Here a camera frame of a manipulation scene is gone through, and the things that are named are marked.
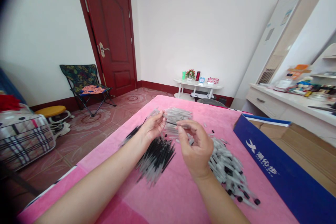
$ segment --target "camping chair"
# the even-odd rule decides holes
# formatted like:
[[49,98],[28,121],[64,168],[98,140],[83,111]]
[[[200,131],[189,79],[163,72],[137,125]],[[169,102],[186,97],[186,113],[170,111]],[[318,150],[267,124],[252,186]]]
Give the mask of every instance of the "camping chair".
[[[98,77],[97,77],[97,67],[96,65],[60,65],[60,68],[63,72],[63,74],[66,76],[66,79],[69,82],[70,85],[70,90],[73,92],[73,95],[75,97],[75,100],[77,102],[77,105],[80,110],[83,109],[81,105],[79,104],[78,100],[84,105],[84,107],[88,110],[90,115],[94,117],[98,110],[100,109],[100,106],[103,103],[110,104],[114,107],[116,107],[116,104],[114,104],[113,100],[110,97],[110,90],[112,89],[111,87],[105,87],[102,84],[98,82]],[[94,95],[100,95],[99,94],[90,94],[86,93],[83,94],[82,89],[85,86],[90,86],[94,85],[97,87],[104,88],[105,90],[103,91],[103,100],[101,101],[99,107],[97,108],[97,111],[92,114],[92,112],[89,110],[89,108],[86,106],[87,102],[90,100],[90,98],[97,99],[94,97]],[[106,98],[109,98],[110,101],[113,103],[108,103],[106,102]]]

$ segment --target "cardboard box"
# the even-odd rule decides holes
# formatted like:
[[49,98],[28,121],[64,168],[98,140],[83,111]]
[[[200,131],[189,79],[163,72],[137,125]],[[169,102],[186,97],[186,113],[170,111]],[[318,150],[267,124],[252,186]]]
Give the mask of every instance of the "cardboard box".
[[300,223],[336,223],[336,149],[289,121],[242,114],[234,132]]

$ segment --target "potted plant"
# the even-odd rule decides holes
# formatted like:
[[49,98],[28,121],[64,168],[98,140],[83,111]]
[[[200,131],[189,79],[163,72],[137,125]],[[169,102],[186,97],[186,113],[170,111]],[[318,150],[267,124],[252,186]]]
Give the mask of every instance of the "potted plant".
[[195,71],[193,69],[189,69],[185,76],[188,78],[188,81],[195,79]]

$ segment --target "forearm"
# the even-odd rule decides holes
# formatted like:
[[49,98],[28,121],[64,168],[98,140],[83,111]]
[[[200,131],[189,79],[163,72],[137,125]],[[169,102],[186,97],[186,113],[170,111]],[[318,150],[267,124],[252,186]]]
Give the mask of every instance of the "forearm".
[[195,179],[195,182],[201,193],[212,224],[249,223],[211,170],[206,178]]
[[94,223],[148,148],[138,132],[71,188],[36,223]]

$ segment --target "red door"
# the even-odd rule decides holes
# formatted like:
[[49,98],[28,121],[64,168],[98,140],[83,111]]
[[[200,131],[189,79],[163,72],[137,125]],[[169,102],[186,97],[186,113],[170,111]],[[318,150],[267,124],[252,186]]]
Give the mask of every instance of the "red door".
[[100,62],[111,93],[119,96],[135,89],[131,20],[128,0],[86,0]]

